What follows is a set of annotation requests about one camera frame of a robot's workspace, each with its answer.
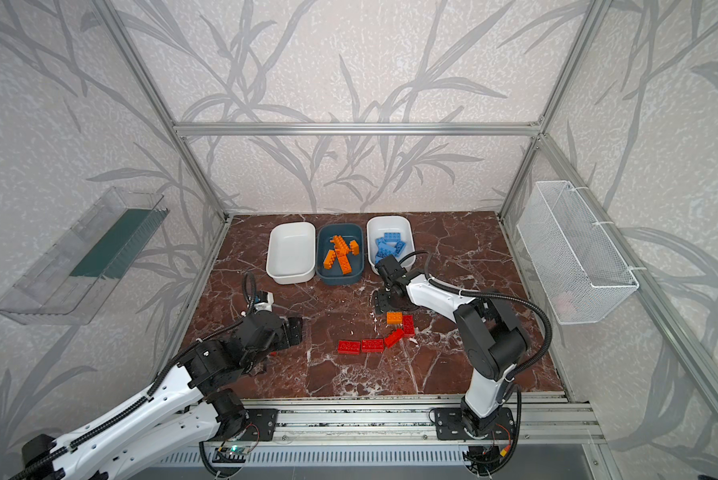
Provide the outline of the red lego brick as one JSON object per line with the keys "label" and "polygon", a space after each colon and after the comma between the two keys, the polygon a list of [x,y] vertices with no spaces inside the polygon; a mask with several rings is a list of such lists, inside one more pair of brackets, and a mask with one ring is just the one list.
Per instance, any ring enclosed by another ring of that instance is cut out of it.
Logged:
{"label": "red lego brick", "polygon": [[362,353],[382,353],[386,349],[385,340],[379,339],[363,339],[361,341]]}
{"label": "red lego brick", "polygon": [[387,349],[395,346],[405,337],[403,329],[395,329],[390,335],[384,339],[384,344]]}
{"label": "red lego brick", "polygon": [[405,338],[412,338],[415,336],[416,329],[414,317],[412,315],[402,316],[402,331]]}
{"label": "red lego brick", "polygon": [[341,355],[359,355],[362,353],[362,342],[353,340],[340,340],[337,351]]}

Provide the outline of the long orange lego brick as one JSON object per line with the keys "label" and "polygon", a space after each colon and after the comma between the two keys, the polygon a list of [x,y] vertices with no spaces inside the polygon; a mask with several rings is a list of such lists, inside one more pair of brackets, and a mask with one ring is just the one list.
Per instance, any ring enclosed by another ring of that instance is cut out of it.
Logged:
{"label": "long orange lego brick", "polygon": [[345,239],[341,235],[335,235],[332,238],[332,243],[334,246],[333,250],[335,250],[337,253],[337,259],[336,259],[337,262],[338,262],[339,256],[347,256],[348,257],[349,254],[351,253],[351,249],[350,249],[348,243],[345,241]]}

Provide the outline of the blue lego brick front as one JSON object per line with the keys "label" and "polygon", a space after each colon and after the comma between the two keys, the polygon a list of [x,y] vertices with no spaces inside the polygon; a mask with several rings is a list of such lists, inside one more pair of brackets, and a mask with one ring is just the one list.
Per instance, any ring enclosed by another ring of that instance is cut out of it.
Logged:
{"label": "blue lego brick front", "polygon": [[404,241],[397,241],[394,248],[394,256],[396,258],[400,258],[402,256],[402,253],[404,252],[406,248],[406,243]]}

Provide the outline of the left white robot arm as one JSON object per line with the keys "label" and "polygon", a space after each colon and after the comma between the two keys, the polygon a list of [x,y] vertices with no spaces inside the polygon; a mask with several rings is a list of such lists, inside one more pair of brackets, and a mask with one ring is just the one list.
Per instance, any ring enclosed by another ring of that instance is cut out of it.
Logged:
{"label": "left white robot arm", "polygon": [[179,351],[144,390],[58,438],[22,448],[18,479],[125,478],[194,442],[226,441],[253,422],[231,384],[271,354],[301,344],[303,320],[273,311],[273,295],[246,273],[244,315]]}

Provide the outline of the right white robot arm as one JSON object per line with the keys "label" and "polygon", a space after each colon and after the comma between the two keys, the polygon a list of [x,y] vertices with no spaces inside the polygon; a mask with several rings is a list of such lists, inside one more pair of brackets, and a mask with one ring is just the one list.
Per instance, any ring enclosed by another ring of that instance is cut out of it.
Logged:
{"label": "right white robot arm", "polygon": [[[475,439],[487,436],[497,422],[516,376],[549,352],[553,326],[549,316],[529,300],[451,285],[427,268],[407,269],[393,256],[376,264],[383,287],[375,292],[376,310],[405,306],[428,309],[452,321],[473,367],[470,386],[461,401],[464,429]],[[514,305],[532,311],[544,327],[543,342],[532,355],[532,341]]]}

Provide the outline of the right white plastic bin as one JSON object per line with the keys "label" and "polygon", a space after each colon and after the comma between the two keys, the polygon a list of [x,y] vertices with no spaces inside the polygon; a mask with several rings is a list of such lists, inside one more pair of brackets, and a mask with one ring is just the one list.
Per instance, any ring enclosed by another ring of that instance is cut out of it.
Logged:
{"label": "right white plastic bin", "polygon": [[384,238],[385,232],[401,233],[401,241],[406,243],[406,248],[400,258],[394,257],[402,266],[407,268],[411,267],[415,261],[415,256],[409,256],[409,254],[415,251],[415,245],[409,220],[398,215],[376,216],[371,218],[366,225],[367,255],[372,271],[375,274],[378,273],[376,264],[382,259],[377,256],[378,246],[375,243],[375,239]]}

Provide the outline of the white plastic bin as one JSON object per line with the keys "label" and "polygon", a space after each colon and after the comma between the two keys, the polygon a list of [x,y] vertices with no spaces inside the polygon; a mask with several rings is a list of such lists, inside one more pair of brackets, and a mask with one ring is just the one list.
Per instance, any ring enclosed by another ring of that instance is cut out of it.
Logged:
{"label": "white plastic bin", "polygon": [[384,238],[385,232],[401,233],[401,241],[406,243],[406,248],[400,258],[394,257],[402,266],[407,268],[411,267],[415,261],[415,256],[409,256],[409,254],[415,251],[415,245],[409,220],[398,215],[376,216],[371,218],[366,225],[367,255],[372,271],[375,274],[378,273],[376,264],[382,259],[377,256],[378,246],[375,243],[375,239]]}
{"label": "white plastic bin", "polygon": [[310,281],[316,273],[316,228],[310,222],[277,225],[270,233],[266,273],[280,285]]}

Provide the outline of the teal plastic bin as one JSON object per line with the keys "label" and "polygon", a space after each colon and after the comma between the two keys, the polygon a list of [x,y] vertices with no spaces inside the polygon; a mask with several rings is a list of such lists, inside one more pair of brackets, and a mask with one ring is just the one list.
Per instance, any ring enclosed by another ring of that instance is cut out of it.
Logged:
{"label": "teal plastic bin", "polygon": [[[344,238],[348,245],[355,241],[359,245],[359,254],[354,255],[352,252],[348,254],[352,272],[343,274],[339,262],[335,261],[331,269],[324,266],[324,260],[328,251],[332,250],[334,243],[333,238],[340,235]],[[329,224],[322,227],[317,237],[317,265],[316,275],[320,280],[329,286],[344,286],[357,283],[361,280],[364,271],[364,255],[366,248],[363,239],[363,231],[361,227],[353,223]]]}

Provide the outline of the left white plastic bin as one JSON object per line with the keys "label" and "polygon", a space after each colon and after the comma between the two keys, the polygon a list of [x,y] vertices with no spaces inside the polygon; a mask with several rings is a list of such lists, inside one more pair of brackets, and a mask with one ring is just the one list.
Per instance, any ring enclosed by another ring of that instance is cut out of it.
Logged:
{"label": "left white plastic bin", "polygon": [[316,273],[316,228],[310,222],[277,225],[270,233],[266,273],[280,285],[310,281]]}

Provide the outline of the left green circuit board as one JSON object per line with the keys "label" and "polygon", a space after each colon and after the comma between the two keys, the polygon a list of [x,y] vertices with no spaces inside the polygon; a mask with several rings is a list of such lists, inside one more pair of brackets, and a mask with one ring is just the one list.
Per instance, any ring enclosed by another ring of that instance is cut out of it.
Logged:
{"label": "left green circuit board", "polygon": [[212,457],[214,464],[242,464],[245,463],[250,452],[248,446],[224,446],[215,449]]}

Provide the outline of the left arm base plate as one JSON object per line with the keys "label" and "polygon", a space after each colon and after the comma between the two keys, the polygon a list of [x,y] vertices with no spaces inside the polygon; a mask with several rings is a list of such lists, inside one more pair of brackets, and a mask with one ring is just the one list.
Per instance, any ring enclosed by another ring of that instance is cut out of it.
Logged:
{"label": "left arm base plate", "polygon": [[232,436],[230,442],[271,442],[276,431],[279,410],[273,408],[251,409],[242,429]]}

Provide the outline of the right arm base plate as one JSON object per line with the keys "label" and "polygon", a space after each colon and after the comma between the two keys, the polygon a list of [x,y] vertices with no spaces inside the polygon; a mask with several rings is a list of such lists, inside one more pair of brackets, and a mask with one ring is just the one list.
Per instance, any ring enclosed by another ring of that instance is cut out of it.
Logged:
{"label": "right arm base plate", "polygon": [[516,430],[516,420],[509,408],[501,408],[489,428],[476,435],[467,431],[460,407],[434,408],[430,411],[429,418],[434,424],[439,441],[511,441]]}

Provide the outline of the clear plastic wall tray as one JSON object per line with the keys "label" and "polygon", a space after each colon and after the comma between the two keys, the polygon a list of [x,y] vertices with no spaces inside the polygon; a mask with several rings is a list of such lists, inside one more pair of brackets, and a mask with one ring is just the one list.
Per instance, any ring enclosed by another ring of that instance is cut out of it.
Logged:
{"label": "clear plastic wall tray", "polygon": [[21,325],[87,325],[170,210],[165,196],[109,188],[1,297]]}

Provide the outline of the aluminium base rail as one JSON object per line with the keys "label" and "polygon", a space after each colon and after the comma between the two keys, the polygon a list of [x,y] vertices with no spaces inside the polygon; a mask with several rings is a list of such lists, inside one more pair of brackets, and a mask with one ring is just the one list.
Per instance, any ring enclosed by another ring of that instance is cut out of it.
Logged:
{"label": "aluminium base rail", "polygon": [[[436,411],[460,408],[459,395],[246,399],[249,409],[276,409],[270,446],[433,445],[457,430]],[[603,430],[588,403],[561,392],[523,395],[521,445],[602,444]]]}

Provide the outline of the aluminium cage frame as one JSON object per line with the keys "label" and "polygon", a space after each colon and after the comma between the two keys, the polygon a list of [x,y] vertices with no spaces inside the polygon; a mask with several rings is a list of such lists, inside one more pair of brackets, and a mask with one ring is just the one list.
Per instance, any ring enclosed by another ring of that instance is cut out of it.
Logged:
{"label": "aluminium cage frame", "polygon": [[585,54],[593,45],[605,14],[611,6],[609,1],[587,3],[581,29],[576,34],[572,50],[563,64],[549,103],[542,117],[535,122],[209,122],[188,123],[185,128],[189,134],[195,136],[523,136],[530,138],[530,150],[523,158],[506,202],[508,204],[514,202],[519,186],[527,177],[537,154],[546,155],[555,172],[574,185],[594,217],[603,220],[604,230],[613,241],[616,250],[635,269],[636,277],[640,282],[638,298],[643,308],[718,421],[718,366],[701,346],[700,340],[691,332],[689,325],[680,317],[678,310],[670,303],[656,278],[647,271],[645,263],[628,244],[622,231],[595,198],[587,182],[570,164],[549,130],[563,97],[569,90],[574,75],[578,73]]}

